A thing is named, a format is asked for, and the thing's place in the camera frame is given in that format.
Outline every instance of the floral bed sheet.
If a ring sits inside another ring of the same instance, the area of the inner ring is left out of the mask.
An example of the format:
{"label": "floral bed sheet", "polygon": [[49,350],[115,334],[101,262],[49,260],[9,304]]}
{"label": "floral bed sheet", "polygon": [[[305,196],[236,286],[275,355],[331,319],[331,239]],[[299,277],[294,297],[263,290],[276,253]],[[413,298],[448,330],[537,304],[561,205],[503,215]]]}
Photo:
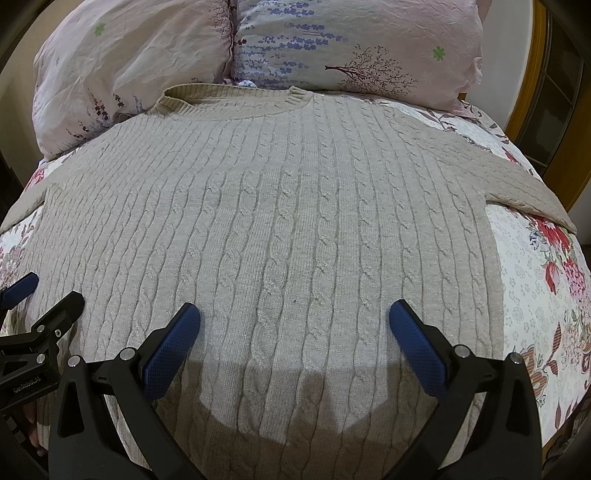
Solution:
{"label": "floral bed sheet", "polygon": [[[468,143],[520,164],[540,179],[528,160],[490,117],[464,103],[474,118],[432,111],[375,95],[348,95],[397,108],[425,124],[461,135]],[[67,162],[67,154],[41,162],[26,188]],[[0,235],[0,288],[13,283],[18,264],[43,214]],[[504,352],[523,355],[547,442],[583,398],[591,383],[591,274],[576,238],[551,222],[501,205],[488,205],[504,285]]]}

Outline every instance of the ribbed collar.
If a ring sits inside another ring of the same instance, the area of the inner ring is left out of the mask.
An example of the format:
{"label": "ribbed collar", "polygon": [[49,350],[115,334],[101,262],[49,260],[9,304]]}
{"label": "ribbed collar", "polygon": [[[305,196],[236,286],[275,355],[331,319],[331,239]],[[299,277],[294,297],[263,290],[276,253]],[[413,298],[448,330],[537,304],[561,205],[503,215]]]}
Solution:
{"label": "ribbed collar", "polygon": [[263,90],[189,83],[166,89],[150,110],[150,115],[172,114],[191,120],[239,120],[302,108],[312,95],[296,87]]}

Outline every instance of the white wall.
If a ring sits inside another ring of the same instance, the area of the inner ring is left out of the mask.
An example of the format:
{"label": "white wall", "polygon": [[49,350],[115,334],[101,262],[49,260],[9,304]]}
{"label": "white wall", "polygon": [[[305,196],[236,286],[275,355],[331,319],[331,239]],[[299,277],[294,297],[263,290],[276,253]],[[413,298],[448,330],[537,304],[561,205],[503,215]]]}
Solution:
{"label": "white wall", "polygon": [[530,53],[532,0],[493,0],[483,23],[482,83],[466,100],[505,128]]}
{"label": "white wall", "polygon": [[37,147],[33,108],[33,59],[47,37],[82,0],[55,0],[35,20],[0,73],[0,151],[24,185],[43,157]]}
{"label": "white wall", "polygon": [[584,188],[573,207],[570,219],[577,226],[577,239],[581,245],[591,244],[591,181]]}

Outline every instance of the cable knit pattern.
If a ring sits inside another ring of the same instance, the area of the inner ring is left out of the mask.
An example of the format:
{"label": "cable knit pattern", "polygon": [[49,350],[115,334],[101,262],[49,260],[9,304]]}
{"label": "cable knit pattern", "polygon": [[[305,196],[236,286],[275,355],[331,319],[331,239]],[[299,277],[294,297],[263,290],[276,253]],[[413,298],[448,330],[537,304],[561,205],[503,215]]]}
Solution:
{"label": "cable knit pattern", "polygon": [[[41,281],[17,314],[30,327],[70,290],[85,296],[62,365],[112,358],[185,301],[199,307],[157,411],[208,478],[371,480],[435,405],[389,331],[392,302],[502,355],[487,200],[574,228],[521,167],[393,109],[184,85],[24,192],[0,231],[44,203],[19,271]],[[39,403],[45,445],[52,408]]]}

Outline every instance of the silver bolt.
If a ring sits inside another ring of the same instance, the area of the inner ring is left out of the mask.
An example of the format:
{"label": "silver bolt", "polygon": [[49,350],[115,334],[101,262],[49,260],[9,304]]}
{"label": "silver bolt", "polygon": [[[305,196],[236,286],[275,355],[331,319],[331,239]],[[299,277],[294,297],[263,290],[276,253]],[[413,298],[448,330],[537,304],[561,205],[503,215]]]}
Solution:
{"label": "silver bolt", "polygon": [[472,353],[466,345],[456,345],[453,351],[460,358],[467,358]]}
{"label": "silver bolt", "polygon": [[515,365],[521,365],[523,363],[523,357],[517,352],[511,352],[509,354],[509,360],[511,360]]}
{"label": "silver bolt", "polygon": [[119,354],[122,360],[131,360],[135,356],[135,350],[132,348],[125,348]]}
{"label": "silver bolt", "polygon": [[80,356],[78,356],[78,355],[72,355],[68,359],[68,367],[75,367],[79,363],[80,363]]}

